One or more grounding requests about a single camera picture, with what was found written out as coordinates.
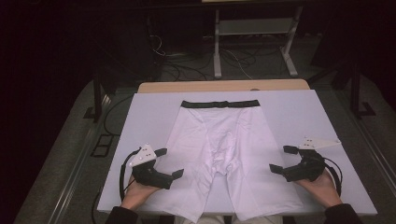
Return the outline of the person's right hand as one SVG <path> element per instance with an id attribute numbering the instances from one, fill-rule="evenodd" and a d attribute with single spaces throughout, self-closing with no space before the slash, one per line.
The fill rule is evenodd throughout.
<path id="1" fill-rule="evenodd" d="M 296 181 L 296 184 L 303 187 L 325 208 L 343 203 L 336 191 L 331 175 L 326 170 L 314 181 L 302 179 Z"/>

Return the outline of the person's left hand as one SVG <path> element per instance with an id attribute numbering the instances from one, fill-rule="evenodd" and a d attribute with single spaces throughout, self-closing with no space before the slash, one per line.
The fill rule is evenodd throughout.
<path id="1" fill-rule="evenodd" d="M 146 200 L 159 188 L 152 186 L 145 186 L 137 183 L 134 177 L 131 176 L 129 180 L 129 187 L 126 190 L 124 198 L 120 204 L 122 208 L 126 208 L 132 211 L 137 210 Z"/>

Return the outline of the white metal stand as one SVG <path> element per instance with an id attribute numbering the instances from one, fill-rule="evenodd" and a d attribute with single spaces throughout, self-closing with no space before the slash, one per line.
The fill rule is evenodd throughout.
<path id="1" fill-rule="evenodd" d="M 297 77 L 298 72 L 290 56 L 290 48 L 296 34 L 303 7 L 297 7 L 292 18 L 271 18 L 253 20 L 227 20 L 219 18 L 219 11 L 216 11 L 215 34 L 214 34 L 214 75 L 221 78 L 221 62 L 219 53 L 219 38 L 226 35 L 280 35 L 288 36 L 287 43 L 280 49 L 281 56 L 291 77 Z"/>

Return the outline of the metal floor rail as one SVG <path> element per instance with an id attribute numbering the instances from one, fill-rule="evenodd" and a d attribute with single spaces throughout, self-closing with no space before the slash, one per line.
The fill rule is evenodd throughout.
<path id="1" fill-rule="evenodd" d="M 75 101 L 43 169 L 48 180 L 51 180 L 52 189 L 57 189 L 46 224 L 60 224 L 63 220 L 81 178 L 88 152 L 100 129 L 100 120 L 95 119 L 95 109 L 99 108 L 98 113 L 101 114 L 101 110 L 110 103 L 111 99 L 106 94 L 99 96 L 96 102 L 93 94 L 84 92 Z"/>
<path id="2" fill-rule="evenodd" d="M 357 128 L 363 142 L 369 149 L 372 159 L 374 160 L 379 172 L 384 177 L 387 185 L 393 196 L 396 198 L 396 172 L 391 168 L 389 162 L 386 160 L 384 154 L 381 152 L 378 143 L 369 133 L 367 127 L 363 124 L 361 117 L 358 117 L 350 108 L 349 101 L 343 92 L 336 93 L 338 100 L 348 114 L 351 122 Z"/>

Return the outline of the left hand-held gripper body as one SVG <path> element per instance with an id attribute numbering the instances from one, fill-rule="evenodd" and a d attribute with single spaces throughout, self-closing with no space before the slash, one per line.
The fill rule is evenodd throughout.
<path id="1" fill-rule="evenodd" d="M 173 177 L 160 173 L 154 168 L 158 157 L 150 145 L 145 144 L 134 152 L 133 156 L 129 166 L 132 168 L 132 174 L 137 183 L 160 189 L 170 189 Z"/>

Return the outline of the black metal stand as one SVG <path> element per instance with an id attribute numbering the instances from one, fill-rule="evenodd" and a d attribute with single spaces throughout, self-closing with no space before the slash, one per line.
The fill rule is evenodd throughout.
<path id="1" fill-rule="evenodd" d="M 367 102 L 360 101 L 361 74 L 356 63 L 353 64 L 351 75 L 350 109 L 357 119 L 374 116 L 375 112 Z"/>
<path id="2" fill-rule="evenodd" d="M 96 70 L 93 73 L 93 102 L 94 106 L 89 107 L 84 114 L 84 119 L 93 119 L 96 123 L 102 115 L 103 94 L 113 94 L 117 88 L 117 81 L 114 74 L 108 69 Z"/>

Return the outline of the wooden table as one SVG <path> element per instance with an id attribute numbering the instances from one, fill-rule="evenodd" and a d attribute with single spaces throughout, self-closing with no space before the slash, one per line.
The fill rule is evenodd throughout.
<path id="1" fill-rule="evenodd" d="M 303 79 L 211 80 L 179 82 L 145 82 L 138 93 L 207 92 L 207 91 L 261 91 L 309 90 Z"/>

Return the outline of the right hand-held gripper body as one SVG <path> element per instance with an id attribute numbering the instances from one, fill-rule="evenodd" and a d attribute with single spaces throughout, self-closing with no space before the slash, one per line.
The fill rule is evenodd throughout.
<path id="1" fill-rule="evenodd" d="M 325 169 L 328 169 L 335 181 L 340 182 L 341 175 L 328 165 L 326 158 L 318 153 L 318 149 L 325 147 L 334 147 L 340 145 L 339 140 L 325 140 L 320 138 L 305 137 L 303 142 L 297 146 L 299 152 L 294 155 L 300 155 L 301 161 L 294 166 L 284 168 L 283 176 L 290 181 L 302 179 L 316 180 Z"/>

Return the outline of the white table cover board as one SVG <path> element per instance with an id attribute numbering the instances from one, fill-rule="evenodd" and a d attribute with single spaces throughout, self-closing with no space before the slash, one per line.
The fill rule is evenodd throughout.
<path id="1" fill-rule="evenodd" d="M 317 94 L 312 90 L 138 93 L 133 97 L 120 135 L 120 141 L 98 204 L 99 211 L 110 212 L 114 206 L 120 204 L 120 193 L 127 185 L 129 178 L 133 176 L 132 168 L 129 166 L 134 157 L 133 153 L 145 144 L 150 145 L 153 149 L 167 149 L 165 155 L 156 159 L 154 167 L 158 172 L 170 175 L 182 169 L 163 172 L 158 170 L 156 165 L 168 155 L 166 143 L 177 119 L 179 108 L 184 101 L 190 103 L 221 103 L 250 102 L 253 100 L 260 103 L 282 157 L 282 161 L 273 161 L 270 164 L 289 167 L 298 163 L 300 157 L 285 153 L 283 146 L 297 147 L 306 136 L 325 140 L 339 140 Z M 318 149 L 318 153 L 335 161 L 341 168 L 344 176 L 342 200 L 351 204 L 360 215 L 375 214 L 375 207 L 343 146 L 340 144 L 334 147 L 325 147 Z M 289 182 L 283 175 L 274 175 L 282 177 L 284 182 L 293 185 L 303 203 L 300 208 L 276 215 L 305 215 L 321 211 L 321 205 L 316 203 L 304 189 Z M 226 177 L 215 174 L 202 215 L 235 214 L 226 187 Z M 169 214 L 150 207 L 148 201 L 141 206 L 140 210 L 146 214 Z"/>

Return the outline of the white shorts with black waistband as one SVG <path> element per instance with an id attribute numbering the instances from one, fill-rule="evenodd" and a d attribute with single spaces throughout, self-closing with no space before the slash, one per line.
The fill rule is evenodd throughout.
<path id="1" fill-rule="evenodd" d="M 168 155 L 156 168 L 183 176 L 148 200 L 157 211 L 198 221 L 215 174 L 226 177 L 233 210 L 241 220 L 275 215 L 303 206 L 293 185 L 270 172 L 282 161 L 260 103 L 184 101 L 166 143 Z"/>

